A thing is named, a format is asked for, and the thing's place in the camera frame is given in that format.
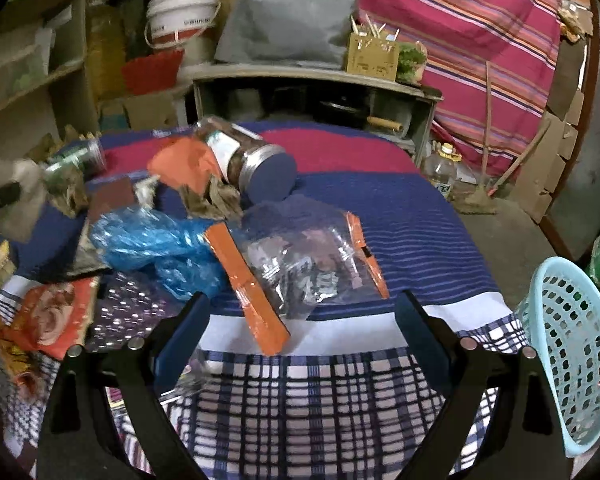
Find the gray bag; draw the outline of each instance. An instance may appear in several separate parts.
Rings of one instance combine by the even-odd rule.
[[[236,0],[216,59],[340,70],[358,0]]]

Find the red container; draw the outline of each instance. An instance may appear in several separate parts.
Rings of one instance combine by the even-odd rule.
[[[126,87],[134,95],[167,90],[176,84],[184,50],[167,50],[138,57],[122,67]]]

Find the metal container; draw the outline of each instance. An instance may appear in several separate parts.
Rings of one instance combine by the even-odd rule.
[[[282,146],[218,117],[202,119],[195,134],[214,152],[224,179],[252,204],[284,200],[296,183],[296,161]]]
[[[80,140],[46,160],[46,188],[53,192],[64,186],[66,168],[75,166],[87,180],[106,169],[104,152],[98,139]]]

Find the white bucket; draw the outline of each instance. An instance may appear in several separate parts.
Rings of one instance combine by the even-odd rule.
[[[183,60],[183,64],[211,61],[214,49],[208,47],[208,38],[199,37],[215,26],[219,10],[220,0],[151,0],[146,11],[144,38],[154,50],[184,48],[186,52],[196,53]],[[147,36],[149,29],[151,41]]]

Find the laundry basket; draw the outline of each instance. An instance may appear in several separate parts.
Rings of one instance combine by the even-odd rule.
[[[517,314],[555,386],[565,453],[584,453],[600,437],[600,293],[556,256],[536,269]]]

